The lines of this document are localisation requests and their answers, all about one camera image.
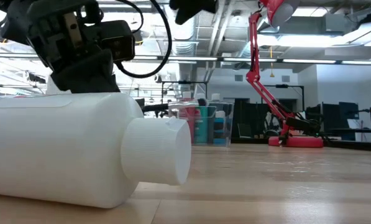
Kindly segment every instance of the red desk lamp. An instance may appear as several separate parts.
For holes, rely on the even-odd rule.
[[[271,26],[278,27],[286,22],[296,11],[300,0],[260,0],[268,9],[268,19]],[[293,113],[282,104],[260,83],[259,46],[257,44],[257,23],[261,17],[261,10],[252,14],[249,18],[250,45],[252,52],[252,65],[246,75],[247,81],[259,93],[268,104],[272,113],[283,123],[279,137],[271,137],[268,141],[270,146],[286,147],[323,147],[323,140],[319,136],[320,124],[307,121],[298,113]],[[290,130],[300,130],[314,135],[314,137],[293,137]]]

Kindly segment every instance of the lamp base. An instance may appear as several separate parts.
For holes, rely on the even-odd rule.
[[[268,140],[269,146],[280,146],[279,137],[270,137]],[[322,148],[324,147],[323,139],[314,137],[289,137],[285,147],[311,147]]]

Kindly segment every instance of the lamp arm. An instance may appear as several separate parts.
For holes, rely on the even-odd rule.
[[[249,17],[250,29],[250,51],[252,55],[252,65],[250,71],[247,72],[246,79],[257,91],[257,93],[268,104],[272,113],[281,121],[285,121],[289,117],[294,117],[291,111],[287,111],[279,101],[260,83],[260,61],[259,61],[259,45],[257,43],[257,23],[261,17],[260,11],[253,13]]]

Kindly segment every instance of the table surface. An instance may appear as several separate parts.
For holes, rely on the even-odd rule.
[[[190,176],[111,210],[0,196],[0,223],[371,223],[371,152],[194,147]]]

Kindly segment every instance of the lamp head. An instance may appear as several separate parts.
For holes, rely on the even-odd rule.
[[[300,0],[260,0],[268,9],[268,19],[272,27],[278,27],[286,22],[297,7]]]

